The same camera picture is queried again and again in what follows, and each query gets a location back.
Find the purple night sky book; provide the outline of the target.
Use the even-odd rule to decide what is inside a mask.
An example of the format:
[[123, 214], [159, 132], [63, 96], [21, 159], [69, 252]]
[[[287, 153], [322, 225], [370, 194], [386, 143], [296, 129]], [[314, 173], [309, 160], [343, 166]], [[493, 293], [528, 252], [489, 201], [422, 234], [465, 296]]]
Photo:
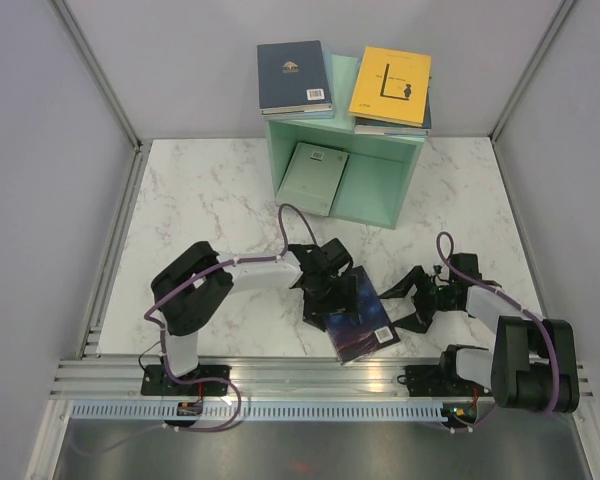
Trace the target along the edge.
[[326, 332], [341, 365], [400, 342], [366, 270], [358, 266], [351, 270], [350, 275], [356, 279], [355, 312], [331, 313], [325, 317]]

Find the pale green grey book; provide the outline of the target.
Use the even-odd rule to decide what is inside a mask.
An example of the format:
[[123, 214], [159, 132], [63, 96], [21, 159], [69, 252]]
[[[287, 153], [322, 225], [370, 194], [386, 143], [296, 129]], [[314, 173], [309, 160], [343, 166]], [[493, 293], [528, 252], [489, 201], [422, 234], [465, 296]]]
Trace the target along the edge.
[[348, 159], [345, 151], [299, 142], [276, 193], [276, 203], [328, 217]]

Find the teal ocean cover book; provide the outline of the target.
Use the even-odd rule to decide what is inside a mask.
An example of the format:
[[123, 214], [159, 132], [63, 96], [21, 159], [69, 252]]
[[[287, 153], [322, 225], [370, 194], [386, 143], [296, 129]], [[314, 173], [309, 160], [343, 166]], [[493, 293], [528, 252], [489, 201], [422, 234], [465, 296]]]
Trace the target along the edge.
[[426, 137], [432, 128], [429, 94], [426, 94], [425, 108], [420, 125], [405, 125], [386, 120], [356, 117], [353, 131], [357, 135], [395, 135]]

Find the yellow hardcover book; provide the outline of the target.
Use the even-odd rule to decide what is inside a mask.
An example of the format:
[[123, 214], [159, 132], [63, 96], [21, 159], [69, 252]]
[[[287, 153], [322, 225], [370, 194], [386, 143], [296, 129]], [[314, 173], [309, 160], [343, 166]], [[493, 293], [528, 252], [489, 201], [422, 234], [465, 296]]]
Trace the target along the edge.
[[410, 127], [424, 123], [432, 58], [368, 46], [349, 105], [359, 118]]

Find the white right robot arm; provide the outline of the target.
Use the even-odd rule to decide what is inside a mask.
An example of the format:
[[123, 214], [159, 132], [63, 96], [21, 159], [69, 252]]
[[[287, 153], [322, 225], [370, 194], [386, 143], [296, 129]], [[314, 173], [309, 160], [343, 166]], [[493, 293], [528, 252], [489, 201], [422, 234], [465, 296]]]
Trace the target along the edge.
[[426, 333], [437, 313], [465, 312], [495, 334], [492, 349], [452, 344], [435, 365], [408, 367], [403, 380], [410, 394], [441, 387], [451, 394], [468, 386], [486, 388], [501, 408], [571, 413], [580, 401], [574, 334], [564, 320], [539, 319], [505, 299], [498, 283], [486, 280], [474, 253], [447, 260], [449, 276], [439, 281], [413, 267], [382, 299], [410, 297], [414, 312], [394, 326]]

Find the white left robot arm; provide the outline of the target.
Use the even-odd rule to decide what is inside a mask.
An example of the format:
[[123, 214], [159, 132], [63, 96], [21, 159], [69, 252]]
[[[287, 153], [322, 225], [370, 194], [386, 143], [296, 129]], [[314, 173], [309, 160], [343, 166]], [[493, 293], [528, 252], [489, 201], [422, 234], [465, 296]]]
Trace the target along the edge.
[[145, 314], [160, 329], [164, 383], [179, 395], [199, 381], [198, 332], [231, 294], [269, 288], [302, 291], [302, 319], [326, 330], [335, 314], [358, 314], [353, 259], [339, 239], [322, 246], [287, 244], [279, 254], [235, 255], [200, 241], [150, 283], [154, 305]]

